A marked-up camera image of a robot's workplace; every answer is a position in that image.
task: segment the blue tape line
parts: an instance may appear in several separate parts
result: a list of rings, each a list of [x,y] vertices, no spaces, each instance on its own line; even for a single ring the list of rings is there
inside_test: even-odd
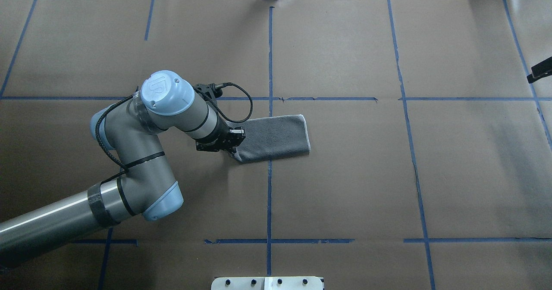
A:
[[[267,276],[272,275],[272,160],[268,160]]]
[[[274,92],[272,77],[272,13],[274,7],[268,9],[268,113],[272,117]],[[272,160],[268,160],[268,190],[267,190],[267,276],[272,276]]]
[[[288,97],[282,101],[378,101],[375,97]]]
[[[147,41],[147,38],[150,35],[150,24],[151,24],[151,17],[154,13],[154,3],[155,3],[155,0],[151,0],[150,14],[147,17],[146,35],[144,35],[144,41]]]
[[[73,243],[106,243],[106,239],[79,239]],[[112,239],[111,244],[120,243],[125,245],[135,245],[138,247],[138,239]]]
[[[389,9],[389,21],[391,23],[391,32],[393,37],[393,46],[395,49],[395,60],[397,63],[397,74],[398,74],[398,80],[401,82],[401,95],[402,95],[402,107],[405,112],[405,120],[406,120],[406,131],[408,133],[408,144],[410,145],[410,157],[412,158],[412,165],[414,165],[414,173],[416,174],[416,189],[418,191],[418,207],[420,209],[420,220],[422,221],[422,232],[423,232],[423,238],[424,238],[424,245],[426,248],[426,258],[427,258],[427,270],[430,275],[430,285],[431,289],[435,290],[435,278],[433,276],[433,264],[431,260],[431,251],[430,251],[430,243],[427,236],[427,227],[426,227],[426,216],[423,209],[423,201],[422,201],[422,190],[420,188],[420,178],[418,176],[418,165],[416,164],[416,154],[414,153],[414,141],[412,140],[412,131],[410,128],[410,119],[408,119],[408,106],[406,104],[406,92],[405,92],[405,85],[402,80],[402,73],[401,68],[398,64],[398,45],[397,45],[397,37],[395,33],[395,23],[393,20],[393,11],[391,6],[391,0],[387,0],[387,5]]]
[[[274,98],[272,86],[272,10],[274,7],[269,8],[268,12],[268,112],[272,117],[272,102]]]
[[[102,290],[105,280],[105,270],[107,268],[107,260],[109,258],[109,246],[111,245],[111,237],[113,235],[113,228],[109,228],[107,232],[107,239],[105,241],[104,259],[102,261],[102,270],[100,272],[100,279],[98,281],[98,290]]]
[[[352,243],[351,238],[326,238],[326,239],[272,239],[272,243]]]
[[[36,0],[33,0],[33,5],[31,5],[29,15],[27,15],[27,20],[25,21],[25,25],[23,25],[23,30],[21,31],[21,35],[19,36],[19,41],[17,41],[16,50],[13,52],[12,61],[9,63],[8,72],[6,72],[6,78],[4,78],[4,83],[2,84],[2,88],[0,88],[0,97],[2,97],[2,95],[4,95],[4,91],[6,91],[9,76],[12,73],[13,64],[16,62],[17,53],[19,52],[19,48],[21,47],[21,43],[23,42],[23,37],[25,37],[25,32],[27,31],[27,27],[29,26],[29,21],[31,20],[31,16],[33,15],[35,6]]]
[[[521,59],[521,63],[523,64],[523,70],[525,71],[525,76],[528,76],[530,72],[527,69],[527,63],[525,62],[525,58],[523,57],[523,52],[521,51],[521,47],[519,46],[516,29],[514,29],[514,24],[512,23],[512,17],[510,16],[510,11],[508,9],[508,2],[506,0],[502,0],[502,2],[504,3],[504,10],[506,12],[506,17],[508,18],[508,24],[510,25],[510,30],[512,31],[512,36],[514,38],[514,42],[516,43],[516,48],[518,49],[519,58]],[[548,147],[550,147],[550,150],[552,150],[552,137],[550,137],[550,131],[548,130],[548,125],[546,123],[546,120],[544,119],[543,111],[540,108],[540,103],[536,95],[535,88],[533,84],[529,84],[529,86],[531,89],[531,93],[533,94],[536,110],[540,117],[540,123],[543,125],[543,128],[544,128],[544,134],[546,135],[546,140],[548,141]]]
[[[552,242],[552,238],[538,237],[470,237],[470,238],[430,238],[430,243],[534,243]],[[404,243],[424,243],[422,238],[404,239]]]
[[[216,243],[267,243],[266,239],[217,239],[216,241],[204,240],[206,245],[214,245]]]
[[[532,97],[401,97],[406,101],[534,101]]]
[[[254,101],[269,101],[270,97],[251,97]],[[217,101],[248,101],[247,97],[219,97]]]
[[[125,97],[118,96],[3,96],[3,100],[26,101],[115,101]]]
[[[518,49],[519,58],[521,59],[521,63],[523,64],[523,70],[525,71],[525,76],[528,76],[529,70],[527,69],[527,64],[525,63],[525,58],[523,57],[523,53],[521,52],[521,47],[519,46],[519,41],[517,39],[516,31],[514,30],[514,25],[512,23],[512,18],[510,17],[510,11],[508,9],[508,2],[506,0],[502,0],[502,3],[504,3],[506,18],[508,19],[508,24],[510,25],[510,30],[512,31],[514,42],[516,43],[516,48]]]
[[[266,239],[217,239],[211,241],[203,240],[206,245],[215,245],[217,243],[268,243]],[[270,239],[270,243],[352,243],[352,238],[323,238],[323,239]]]

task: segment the black clamp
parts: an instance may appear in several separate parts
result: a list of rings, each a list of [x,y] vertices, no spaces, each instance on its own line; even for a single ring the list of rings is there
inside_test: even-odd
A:
[[[241,127],[229,127],[228,132],[215,142],[211,144],[201,144],[195,142],[195,149],[197,151],[219,152],[220,150],[228,151],[231,154],[236,153],[236,147],[238,147],[243,139],[245,139],[245,131]]]
[[[216,99],[223,95],[221,84],[196,84],[194,90],[201,92],[201,97],[205,101],[211,99],[216,104]]]
[[[552,56],[531,67],[532,73],[527,76],[527,81],[531,84],[536,80],[552,75]]]

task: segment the metal cylinder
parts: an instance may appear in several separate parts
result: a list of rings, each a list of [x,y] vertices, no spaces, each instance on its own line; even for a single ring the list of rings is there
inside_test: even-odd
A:
[[[150,112],[151,119],[160,129],[176,127],[193,139],[208,136],[215,129],[218,114],[201,98],[195,95],[193,103],[178,115],[156,115]]]
[[[101,196],[93,195],[102,201],[114,224],[131,217],[122,203],[116,182],[102,184],[98,190],[101,190]],[[91,210],[91,202],[90,192],[84,191],[0,223],[0,267],[17,267],[102,229],[98,213],[94,214]]]

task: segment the black tape wrap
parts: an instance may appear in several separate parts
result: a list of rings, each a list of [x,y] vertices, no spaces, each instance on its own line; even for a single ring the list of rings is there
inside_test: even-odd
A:
[[[102,184],[94,184],[88,189],[88,205],[98,224],[104,228],[109,228],[118,225],[120,222],[115,221],[109,211],[105,209],[100,190],[101,186]]]
[[[132,211],[132,208],[130,208],[130,204],[126,199],[125,192],[122,191],[121,178],[117,178],[117,190],[119,190],[119,196],[121,196],[122,204],[125,206],[126,211],[134,217],[136,213]]]

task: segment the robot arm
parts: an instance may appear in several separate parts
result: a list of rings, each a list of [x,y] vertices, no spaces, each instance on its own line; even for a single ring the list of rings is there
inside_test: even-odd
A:
[[[221,95],[211,90],[209,102]],[[230,153],[245,138],[242,129],[227,126],[206,95],[205,88],[194,89],[163,70],[152,74],[132,99],[96,113],[91,131],[105,150],[117,151],[126,174],[1,223],[0,271],[136,214],[154,221],[180,208],[182,194],[157,134],[177,127],[196,140],[197,150]]]

